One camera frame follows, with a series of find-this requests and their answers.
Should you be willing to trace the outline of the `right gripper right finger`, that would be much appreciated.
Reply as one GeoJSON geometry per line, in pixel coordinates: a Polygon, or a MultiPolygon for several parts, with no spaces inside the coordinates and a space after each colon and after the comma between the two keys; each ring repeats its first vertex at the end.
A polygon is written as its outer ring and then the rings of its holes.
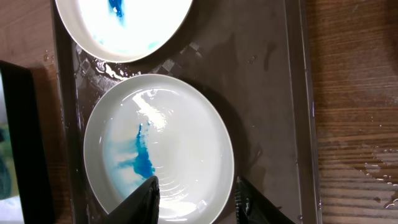
{"type": "Polygon", "coordinates": [[[294,224],[244,177],[237,177],[234,197],[237,224],[294,224]]]}

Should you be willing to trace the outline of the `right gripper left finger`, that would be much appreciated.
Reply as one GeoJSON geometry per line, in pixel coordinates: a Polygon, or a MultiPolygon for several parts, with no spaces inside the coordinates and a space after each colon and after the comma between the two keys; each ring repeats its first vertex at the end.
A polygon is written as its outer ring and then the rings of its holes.
{"type": "Polygon", "coordinates": [[[105,216],[105,224],[158,224],[160,189],[156,176],[149,177],[105,216]]]}

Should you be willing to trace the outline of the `white plate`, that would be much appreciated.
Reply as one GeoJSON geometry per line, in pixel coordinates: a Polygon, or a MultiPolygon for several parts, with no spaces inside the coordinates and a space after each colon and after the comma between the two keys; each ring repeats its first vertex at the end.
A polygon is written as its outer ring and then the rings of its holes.
{"type": "Polygon", "coordinates": [[[86,125],[83,158],[106,213],[156,176],[160,223],[213,223],[234,180],[221,116],[194,87],[166,75],[139,75],[109,89],[86,125]]]}
{"type": "Polygon", "coordinates": [[[140,60],[179,30],[192,0],[55,0],[71,38],[88,54],[114,63],[140,60]]]}

